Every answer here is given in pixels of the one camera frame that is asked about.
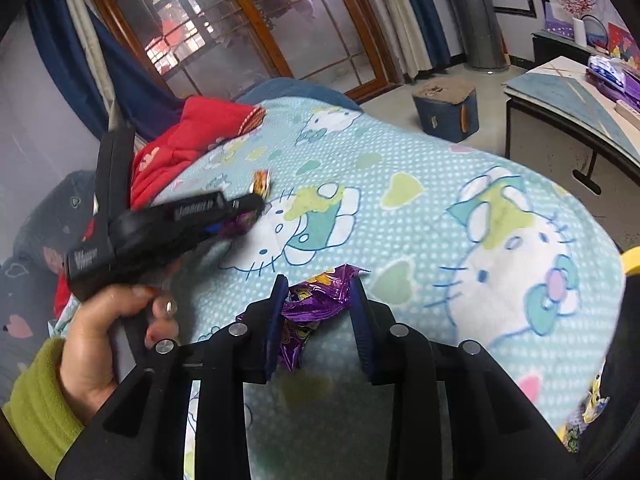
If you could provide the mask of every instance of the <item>human hand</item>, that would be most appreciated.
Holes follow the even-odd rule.
[[[60,387],[71,411],[87,425],[117,387],[108,330],[119,317],[135,316],[153,302],[154,320],[145,345],[176,339],[177,311],[171,296],[159,296],[149,286],[111,285],[85,301],[69,325],[58,371]]]

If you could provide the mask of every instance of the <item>red clothing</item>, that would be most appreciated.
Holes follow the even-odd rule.
[[[264,114],[264,108],[257,106],[202,96],[189,97],[180,122],[136,154],[132,168],[131,208],[142,209],[149,205],[204,153],[220,142],[250,132],[262,123]],[[62,274],[54,303],[56,319],[62,314],[69,296]]]

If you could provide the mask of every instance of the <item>silver screw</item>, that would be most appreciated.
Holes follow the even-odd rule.
[[[232,336],[244,335],[247,330],[249,330],[249,327],[244,323],[233,323],[233,325],[229,327],[229,333]]]
[[[389,329],[389,332],[391,332],[391,335],[394,335],[396,337],[404,337],[406,335],[409,335],[409,329],[400,323],[392,325],[392,327]]]
[[[482,347],[476,341],[465,341],[462,343],[462,349],[469,355],[479,354]]]
[[[158,341],[156,344],[156,352],[159,354],[168,354],[174,349],[174,346],[174,342],[170,339],[162,339],[162,341]]]

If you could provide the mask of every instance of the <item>fingernail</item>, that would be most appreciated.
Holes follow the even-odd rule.
[[[136,285],[133,287],[134,296],[139,298],[152,298],[155,293],[156,291],[152,286]]]
[[[166,306],[164,307],[164,313],[167,317],[174,316],[178,311],[178,306],[175,304],[175,301],[167,301]]]

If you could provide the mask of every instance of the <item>white vase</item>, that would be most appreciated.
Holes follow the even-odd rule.
[[[574,41],[580,46],[587,46],[587,33],[584,31],[584,21],[574,18]]]

